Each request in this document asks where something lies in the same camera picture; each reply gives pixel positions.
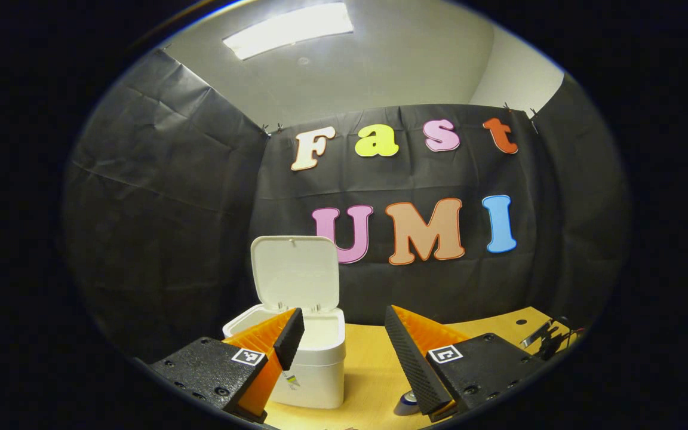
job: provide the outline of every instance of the white plastic box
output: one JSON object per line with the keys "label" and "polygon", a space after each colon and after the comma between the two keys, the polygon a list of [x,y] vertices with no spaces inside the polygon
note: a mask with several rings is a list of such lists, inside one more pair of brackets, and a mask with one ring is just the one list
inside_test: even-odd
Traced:
{"label": "white plastic box", "polygon": [[222,327],[226,337],[301,308],[304,335],[290,370],[270,400],[335,409],[344,402],[344,312],[339,305],[336,245],[321,236],[261,236],[251,243],[251,269],[260,305]]}

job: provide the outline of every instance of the ceiling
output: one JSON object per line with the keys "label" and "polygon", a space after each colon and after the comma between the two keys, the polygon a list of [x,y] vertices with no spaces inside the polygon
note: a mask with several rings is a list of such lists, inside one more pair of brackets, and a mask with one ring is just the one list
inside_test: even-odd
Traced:
{"label": "ceiling", "polygon": [[469,103],[488,63],[493,27],[442,0],[344,0],[354,32],[247,60],[222,43],[268,17],[327,2],[247,2],[176,35],[166,52],[270,130],[374,107]]}

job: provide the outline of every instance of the white wall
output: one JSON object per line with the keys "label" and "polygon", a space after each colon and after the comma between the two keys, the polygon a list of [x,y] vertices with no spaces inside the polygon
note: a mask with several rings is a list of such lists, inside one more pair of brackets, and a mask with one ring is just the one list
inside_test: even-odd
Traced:
{"label": "white wall", "polygon": [[492,52],[469,104],[540,110],[562,85],[564,71],[507,30],[493,25]]}

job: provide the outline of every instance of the open lid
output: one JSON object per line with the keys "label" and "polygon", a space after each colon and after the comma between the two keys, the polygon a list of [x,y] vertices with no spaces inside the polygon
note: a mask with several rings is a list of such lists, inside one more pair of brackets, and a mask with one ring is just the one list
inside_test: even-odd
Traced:
{"label": "open lid", "polygon": [[339,256],[322,236],[260,236],[251,243],[259,300],[275,307],[330,311],[339,305]]}

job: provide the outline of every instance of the fluorescent light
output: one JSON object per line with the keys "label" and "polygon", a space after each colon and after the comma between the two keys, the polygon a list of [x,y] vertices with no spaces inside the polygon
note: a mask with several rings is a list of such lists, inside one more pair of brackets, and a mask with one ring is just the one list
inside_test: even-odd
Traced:
{"label": "fluorescent light", "polygon": [[241,60],[270,49],[320,36],[353,31],[344,3],[326,3],[271,17],[223,42]]}

